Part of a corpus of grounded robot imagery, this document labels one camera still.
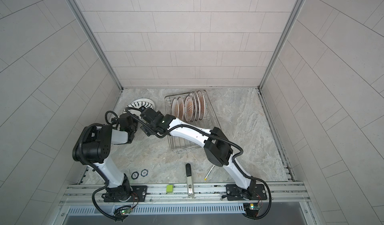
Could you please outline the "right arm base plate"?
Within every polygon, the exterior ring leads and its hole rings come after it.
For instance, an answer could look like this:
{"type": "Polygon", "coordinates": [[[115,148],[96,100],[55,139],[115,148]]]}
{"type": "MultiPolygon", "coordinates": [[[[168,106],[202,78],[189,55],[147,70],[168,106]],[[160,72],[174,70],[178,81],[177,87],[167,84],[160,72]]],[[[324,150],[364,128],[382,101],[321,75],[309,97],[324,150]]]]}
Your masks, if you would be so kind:
{"type": "Polygon", "coordinates": [[[266,201],[267,189],[262,184],[251,185],[249,189],[241,189],[235,184],[226,185],[226,198],[228,201],[266,201]]]}

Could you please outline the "red text white plate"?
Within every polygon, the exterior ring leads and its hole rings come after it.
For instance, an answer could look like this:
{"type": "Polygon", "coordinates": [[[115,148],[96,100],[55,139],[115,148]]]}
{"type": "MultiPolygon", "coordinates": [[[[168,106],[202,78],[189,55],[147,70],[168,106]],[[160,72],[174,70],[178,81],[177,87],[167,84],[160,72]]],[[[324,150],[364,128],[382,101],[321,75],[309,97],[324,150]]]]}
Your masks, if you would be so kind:
{"type": "Polygon", "coordinates": [[[194,102],[193,99],[187,95],[184,101],[184,118],[186,122],[190,122],[192,120],[193,112],[194,112],[194,102]]]}

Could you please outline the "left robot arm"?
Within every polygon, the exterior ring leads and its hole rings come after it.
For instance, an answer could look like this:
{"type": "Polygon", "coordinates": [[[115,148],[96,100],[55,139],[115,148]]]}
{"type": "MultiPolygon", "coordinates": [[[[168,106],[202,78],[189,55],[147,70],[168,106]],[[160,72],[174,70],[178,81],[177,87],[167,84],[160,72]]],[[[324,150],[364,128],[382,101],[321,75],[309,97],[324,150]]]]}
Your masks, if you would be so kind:
{"type": "Polygon", "coordinates": [[[106,124],[93,123],[85,127],[76,142],[72,157],[94,169],[107,183],[105,202],[126,202],[133,198],[127,175],[122,173],[109,158],[112,145],[132,143],[138,129],[139,117],[131,113],[118,116],[113,111],[105,113],[106,124]]]}

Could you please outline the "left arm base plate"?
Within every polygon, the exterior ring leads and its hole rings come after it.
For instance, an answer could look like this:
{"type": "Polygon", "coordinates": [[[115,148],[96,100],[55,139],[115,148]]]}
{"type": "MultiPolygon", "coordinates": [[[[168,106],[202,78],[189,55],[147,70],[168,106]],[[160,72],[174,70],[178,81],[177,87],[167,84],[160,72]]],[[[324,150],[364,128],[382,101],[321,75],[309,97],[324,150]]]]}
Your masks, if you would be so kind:
{"type": "Polygon", "coordinates": [[[102,198],[105,203],[144,202],[147,188],[147,186],[106,188],[106,193],[102,194],[102,198]]]}

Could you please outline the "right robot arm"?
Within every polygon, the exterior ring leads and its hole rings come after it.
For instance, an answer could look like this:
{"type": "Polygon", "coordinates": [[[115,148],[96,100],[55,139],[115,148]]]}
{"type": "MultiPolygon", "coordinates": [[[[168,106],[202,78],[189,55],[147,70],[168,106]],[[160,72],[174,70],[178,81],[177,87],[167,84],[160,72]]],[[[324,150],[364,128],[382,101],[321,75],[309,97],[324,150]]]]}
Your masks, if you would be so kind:
{"type": "Polygon", "coordinates": [[[234,142],[231,142],[218,127],[213,129],[203,129],[183,122],[177,117],[160,111],[155,111],[148,107],[126,107],[125,114],[139,122],[141,129],[147,136],[155,135],[157,138],[166,136],[181,137],[191,141],[202,147],[206,157],[210,163],[215,166],[222,167],[227,171],[230,177],[235,181],[237,191],[243,200],[257,200],[261,202],[262,196],[257,193],[257,185],[261,183],[268,194],[268,206],[263,214],[248,206],[246,208],[245,217],[252,220],[260,220],[264,218],[270,211],[272,206],[272,194],[268,184],[260,179],[252,177],[245,172],[237,162],[237,157],[244,153],[244,150],[234,142]]]}

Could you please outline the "blue striped white plate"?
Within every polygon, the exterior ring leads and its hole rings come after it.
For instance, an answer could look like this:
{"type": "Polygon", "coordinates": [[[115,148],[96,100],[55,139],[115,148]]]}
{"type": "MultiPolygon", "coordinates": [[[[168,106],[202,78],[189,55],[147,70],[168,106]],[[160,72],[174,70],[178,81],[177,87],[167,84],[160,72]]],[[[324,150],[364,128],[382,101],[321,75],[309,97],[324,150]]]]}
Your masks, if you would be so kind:
{"type": "Polygon", "coordinates": [[[123,109],[123,114],[124,113],[128,113],[130,112],[131,114],[134,114],[138,117],[140,117],[140,114],[141,114],[141,111],[137,111],[137,110],[134,110],[133,108],[141,108],[142,106],[144,106],[145,108],[152,108],[152,109],[155,109],[155,103],[151,100],[151,99],[148,99],[148,98],[140,98],[140,99],[137,99],[135,101],[133,101],[132,103],[130,103],[128,106],[126,106],[124,109],[123,109]]]}

